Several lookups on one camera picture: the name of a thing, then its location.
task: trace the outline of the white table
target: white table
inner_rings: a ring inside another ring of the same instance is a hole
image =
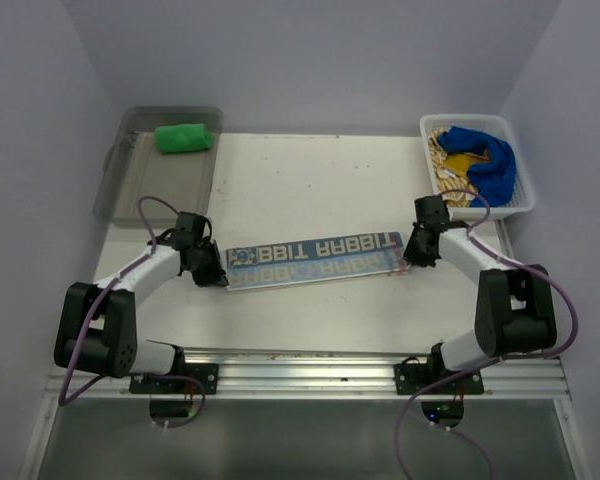
[[[408,238],[413,201],[431,192],[419,138],[224,134],[208,215],[220,249],[377,231]],[[479,234],[499,248],[493,223]],[[97,278],[147,238],[111,227]],[[138,334],[191,348],[423,353],[472,328],[475,302],[475,286],[445,262],[232,293],[185,274],[140,307]]]

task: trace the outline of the pile of cloth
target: pile of cloth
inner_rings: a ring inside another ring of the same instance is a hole
[[[451,127],[435,130],[427,139],[440,191],[460,188],[478,192],[492,207],[511,201],[516,162],[511,146],[477,130]],[[482,207],[467,193],[444,195],[450,207]]]

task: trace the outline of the white laundry basket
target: white laundry basket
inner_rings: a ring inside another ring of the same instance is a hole
[[[496,115],[460,115],[460,114],[441,114],[427,115],[420,119],[420,133],[422,135],[422,143],[427,156],[427,168],[429,169],[429,177],[431,178],[431,186],[434,193],[440,193],[438,189],[438,181],[436,173],[433,169],[431,160],[431,152],[427,138],[434,130],[449,129],[451,127],[470,128],[488,133],[494,137],[505,140],[511,146],[513,154],[516,157],[516,181],[513,187],[513,197],[511,201],[503,207],[495,207],[491,209],[491,218],[505,218],[518,212],[528,212],[533,209],[536,204],[535,195],[529,182],[529,175],[524,165],[524,160],[520,155],[520,150],[516,144],[516,140],[511,133],[511,129],[502,118]],[[451,218],[455,220],[477,220],[484,215],[484,208],[449,208]]]

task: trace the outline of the green cloth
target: green cloth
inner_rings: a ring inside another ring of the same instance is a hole
[[[213,134],[204,123],[183,123],[156,128],[156,147],[162,153],[197,152],[213,145]]]

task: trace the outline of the blue towel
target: blue towel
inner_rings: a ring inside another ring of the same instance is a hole
[[[489,205],[501,207],[513,196],[516,179],[516,160],[507,142],[487,133],[467,128],[451,127],[438,137],[438,144],[448,153],[475,153],[483,155],[489,150],[489,163],[476,163],[469,167],[467,176]],[[482,207],[482,202],[474,198],[472,207]]]

